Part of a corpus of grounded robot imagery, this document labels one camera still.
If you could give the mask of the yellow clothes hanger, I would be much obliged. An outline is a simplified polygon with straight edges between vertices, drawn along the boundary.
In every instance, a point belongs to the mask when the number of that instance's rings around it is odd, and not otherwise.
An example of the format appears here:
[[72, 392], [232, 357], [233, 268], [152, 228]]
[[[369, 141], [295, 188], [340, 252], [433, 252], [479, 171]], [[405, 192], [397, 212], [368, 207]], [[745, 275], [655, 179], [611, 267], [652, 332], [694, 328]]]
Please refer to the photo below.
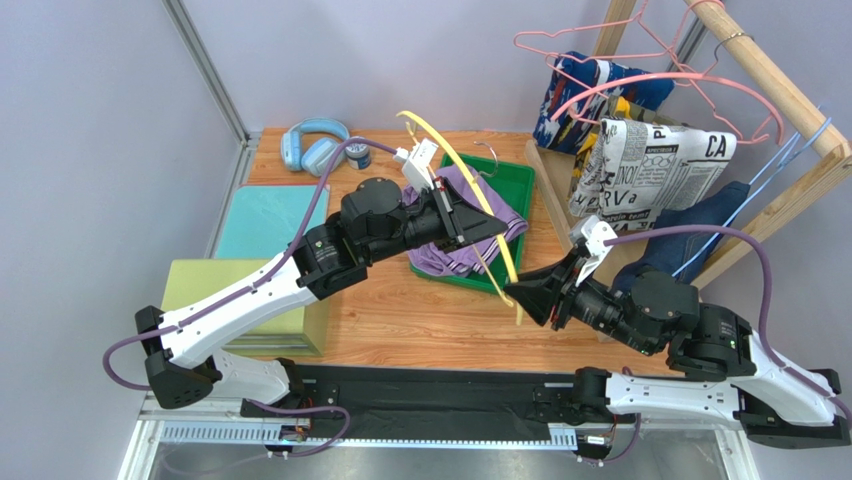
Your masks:
[[[440, 134], [432, 125], [430, 125], [427, 121], [425, 121], [419, 115], [409, 111], [402, 110], [396, 114], [397, 117], [403, 117], [406, 119], [406, 130], [410, 133], [413, 140], [416, 139], [416, 131], [418, 128], [422, 128], [428, 136], [437, 142], [437, 144], [444, 150], [444, 152], [450, 157], [453, 164], [457, 167], [469, 188], [472, 190], [475, 198], [479, 202], [480, 206], [487, 213], [492, 215], [493, 209], [491, 204], [488, 202], [486, 196], [484, 195], [483, 190], [480, 188], [478, 181], [475, 179], [474, 175], [470, 172], [467, 165], [462, 161], [458, 152], [454, 149], [454, 147], [450, 144], [446, 138]], [[518, 274], [517, 269], [515, 267], [515, 261], [512, 257], [508, 242], [506, 241], [504, 234], [498, 234], [496, 236], [497, 245], [500, 251], [501, 258], [506, 267], [507, 275], [509, 280], [517, 280]], [[479, 253], [477, 249], [474, 249], [475, 253], [478, 255], [478, 259], [480, 260], [480, 264], [484, 267], [486, 275], [489, 277], [492, 285], [495, 287], [498, 296], [501, 298], [504, 304], [508, 307], [513, 307], [515, 309], [515, 324], [520, 326], [522, 324], [523, 319], [523, 309], [522, 307], [513, 300], [510, 300], [504, 289], [498, 285], [496, 282], [496, 278], [491, 273], [491, 270], [484, 262], [484, 257]]]

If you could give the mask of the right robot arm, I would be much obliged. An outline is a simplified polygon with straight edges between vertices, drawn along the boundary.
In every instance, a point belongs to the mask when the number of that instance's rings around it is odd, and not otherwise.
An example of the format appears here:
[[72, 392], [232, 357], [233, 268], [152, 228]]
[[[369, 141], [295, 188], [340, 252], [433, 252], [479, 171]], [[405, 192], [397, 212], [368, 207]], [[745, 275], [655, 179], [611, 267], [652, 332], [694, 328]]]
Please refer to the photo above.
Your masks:
[[833, 370], [776, 365], [746, 320], [701, 302], [696, 288], [665, 273], [644, 269], [629, 292], [617, 293], [582, 279], [582, 263], [570, 254], [521, 274], [506, 294], [541, 326], [557, 330], [575, 319], [645, 356], [665, 353], [673, 376], [580, 368], [570, 394], [572, 423], [671, 415], [740, 428], [773, 448], [850, 444], [849, 422], [830, 401], [839, 389]]

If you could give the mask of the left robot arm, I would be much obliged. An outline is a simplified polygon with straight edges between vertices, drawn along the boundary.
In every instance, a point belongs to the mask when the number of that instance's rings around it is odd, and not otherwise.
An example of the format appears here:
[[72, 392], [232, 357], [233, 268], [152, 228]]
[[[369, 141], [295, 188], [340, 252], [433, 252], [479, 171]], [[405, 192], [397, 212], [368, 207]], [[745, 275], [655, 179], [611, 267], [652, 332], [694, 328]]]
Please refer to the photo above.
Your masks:
[[293, 363], [260, 361], [225, 345], [266, 321], [360, 283], [378, 261], [433, 244], [454, 251], [493, 238], [507, 225], [465, 200], [440, 177], [407, 205], [384, 178], [363, 181], [339, 212], [247, 277], [186, 307], [149, 306], [135, 315], [148, 384], [164, 409], [208, 397], [274, 405], [299, 394]]

